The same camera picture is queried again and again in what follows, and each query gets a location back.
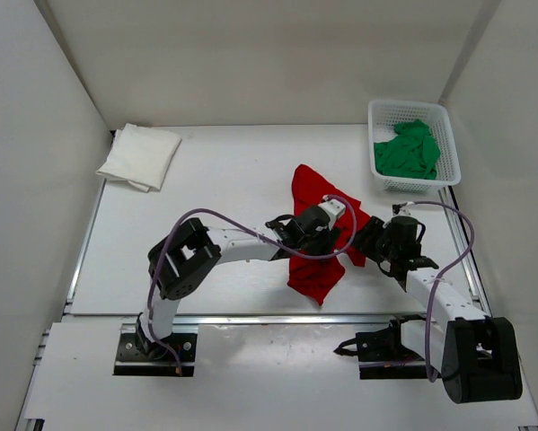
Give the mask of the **red t shirt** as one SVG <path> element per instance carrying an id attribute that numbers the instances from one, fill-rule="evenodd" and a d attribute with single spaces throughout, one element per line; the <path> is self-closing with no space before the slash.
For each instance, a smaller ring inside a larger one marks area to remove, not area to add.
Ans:
<path id="1" fill-rule="evenodd" d="M 358 230 L 362 229 L 371 218 L 368 213 L 360 209 L 359 200 L 337 189 L 320 173 L 305 164 L 296 167 L 291 190 L 295 216 L 299 216 L 309 206 L 320 203 L 324 195 L 332 194 L 345 198 L 355 210 Z M 308 260 L 293 256 L 289 260 L 287 284 L 322 306 L 327 294 L 344 274 L 345 269 L 337 257 L 327 260 Z"/>

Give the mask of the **white t shirt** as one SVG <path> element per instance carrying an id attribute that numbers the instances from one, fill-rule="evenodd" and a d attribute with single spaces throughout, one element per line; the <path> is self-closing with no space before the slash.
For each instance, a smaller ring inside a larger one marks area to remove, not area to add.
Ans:
<path id="1" fill-rule="evenodd" d="M 143 192 L 160 191 L 181 140 L 171 131 L 127 123 L 116 131 L 107 159 L 96 174 Z"/>

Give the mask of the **green t shirt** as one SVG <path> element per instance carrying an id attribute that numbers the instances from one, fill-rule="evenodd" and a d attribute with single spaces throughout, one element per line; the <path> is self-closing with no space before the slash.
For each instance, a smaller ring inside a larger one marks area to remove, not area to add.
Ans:
<path id="1" fill-rule="evenodd" d="M 375 168 L 384 176 L 435 180 L 441 152 L 429 126 L 416 119 L 393 126 L 395 137 L 374 143 Z"/>

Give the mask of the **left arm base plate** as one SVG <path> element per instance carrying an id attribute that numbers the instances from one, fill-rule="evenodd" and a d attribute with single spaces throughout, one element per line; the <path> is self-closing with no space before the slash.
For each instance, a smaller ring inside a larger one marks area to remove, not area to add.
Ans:
<path id="1" fill-rule="evenodd" d="M 167 341 L 178 355 L 177 363 L 170 350 L 156 345 L 146 353 L 141 347 L 136 330 L 128 325 L 119 332 L 113 374 L 117 376 L 192 377 L 195 370 L 198 334 L 194 332 L 173 333 Z"/>

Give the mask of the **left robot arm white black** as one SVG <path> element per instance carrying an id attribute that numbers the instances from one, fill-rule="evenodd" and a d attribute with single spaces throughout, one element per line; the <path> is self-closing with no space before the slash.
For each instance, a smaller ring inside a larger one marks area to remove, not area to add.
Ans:
<path id="1" fill-rule="evenodd" d="M 172 352 L 172 321 L 181 299 L 191 295 L 211 270 L 237 261 L 278 261 L 309 255 L 312 261 L 333 253 L 340 230 L 334 225 L 346 205 L 337 199 L 310 206 L 300 215 L 282 215 L 257 229 L 232 223 L 208 227 L 191 210 L 148 253 L 151 284 L 146 307 L 136 323 L 136 345 L 150 359 Z"/>

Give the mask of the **aluminium table rail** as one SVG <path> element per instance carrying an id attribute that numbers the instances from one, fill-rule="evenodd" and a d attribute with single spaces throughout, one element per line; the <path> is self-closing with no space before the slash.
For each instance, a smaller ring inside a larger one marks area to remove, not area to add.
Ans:
<path id="1" fill-rule="evenodd" d="M 420 318 L 424 314 L 284 314 L 284 315 L 213 315 L 213 314 L 177 314 L 173 326 L 206 325 L 270 325 L 270 324 L 319 324 L 319 325 L 350 325 L 350 324 L 384 324 L 398 318 Z M 107 323 L 116 322 L 133 325 L 137 317 L 134 315 L 77 315 L 64 314 L 62 323 Z"/>

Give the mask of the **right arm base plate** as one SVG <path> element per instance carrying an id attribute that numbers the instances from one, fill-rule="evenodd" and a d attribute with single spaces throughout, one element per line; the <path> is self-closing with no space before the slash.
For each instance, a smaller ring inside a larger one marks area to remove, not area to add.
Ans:
<path id="1" fill-rule="evenodd" d="M 424 348 L 417 353 L 401 343 L 405 329 L 419 329 L 424 340 L 425 318 L 421 315 L 396 315 L 379 330 L 358 330 L 352 339 L 341 342 L 333 353 L 355 357 L 361 380 L 427 379 Z"/>

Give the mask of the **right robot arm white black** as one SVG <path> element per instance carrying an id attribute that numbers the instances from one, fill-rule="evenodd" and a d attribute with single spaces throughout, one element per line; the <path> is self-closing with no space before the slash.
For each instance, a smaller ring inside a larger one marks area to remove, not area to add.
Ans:
<path id="1" fill-rule="evenodd" d="M 418 378 L 428 360 L 455 403 L 517 400 L 523 382 L 513 325 L 493 318 L 459 294 L 421 252 L 424 224 L 397 215 L 372 217 L 354 246 L 426 309 L 396 317 L 386 328 L 359 332 L 353 355 L 364 378 Z"/>

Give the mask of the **white plastic basket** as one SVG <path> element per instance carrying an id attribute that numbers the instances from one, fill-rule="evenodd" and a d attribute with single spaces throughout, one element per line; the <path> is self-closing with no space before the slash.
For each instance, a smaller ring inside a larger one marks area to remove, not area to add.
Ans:
<path id="1" fill-rule="evenodd" d="M 433 180 L 385 175 L 375 159 L 375 144 L 397 137 L 394 127 L 420 120 L 435 138 L 440 155 Z M 383 189 L 407 192 L 432 192 L 453 186 L 461 179 L 454 134 L 446 109 L 435 103 L 420 101 L 373 100 L 368 104 L 368 144 L 370 168 L 376 184 Z"/>

